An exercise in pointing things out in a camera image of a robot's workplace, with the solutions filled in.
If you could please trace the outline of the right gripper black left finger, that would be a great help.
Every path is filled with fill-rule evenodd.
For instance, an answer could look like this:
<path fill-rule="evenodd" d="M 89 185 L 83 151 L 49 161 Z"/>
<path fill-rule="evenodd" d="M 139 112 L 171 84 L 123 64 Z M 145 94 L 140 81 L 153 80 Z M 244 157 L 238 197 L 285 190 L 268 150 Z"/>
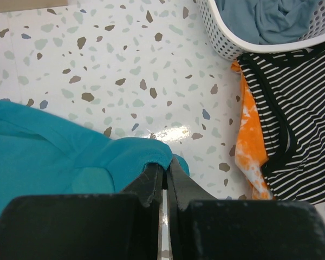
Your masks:
<path fill-rule="evenodd" d="M 143 207 L 159 207 L 162 184 L 163 168 L 158 164 L 148 164 L 142 173 L 120 192 L 136 195 Z"/>

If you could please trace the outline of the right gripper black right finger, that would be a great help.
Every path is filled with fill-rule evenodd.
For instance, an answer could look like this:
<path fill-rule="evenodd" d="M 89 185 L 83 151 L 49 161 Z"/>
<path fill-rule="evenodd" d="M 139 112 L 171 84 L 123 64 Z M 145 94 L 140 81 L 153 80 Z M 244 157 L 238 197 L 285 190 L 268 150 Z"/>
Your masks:
<path fill-rule="evenodd" d="M 194 200 L 217 200 L 187 175 L 176 155 L 170 163 L 168 173 L 179 211 L 185 211 L 189 203 Z"/>

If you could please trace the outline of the teal t shirt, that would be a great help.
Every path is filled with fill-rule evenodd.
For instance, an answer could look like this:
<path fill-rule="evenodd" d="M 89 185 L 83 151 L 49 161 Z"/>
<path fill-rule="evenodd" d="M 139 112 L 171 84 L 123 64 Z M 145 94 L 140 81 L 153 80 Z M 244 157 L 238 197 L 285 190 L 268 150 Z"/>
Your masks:
<path fill-rule="evenodd" d="M 154 139 L 113 140 L 42 110 L 0 100 L 0 215 L 20 196 L 117 193 L 175 155 Z"/>

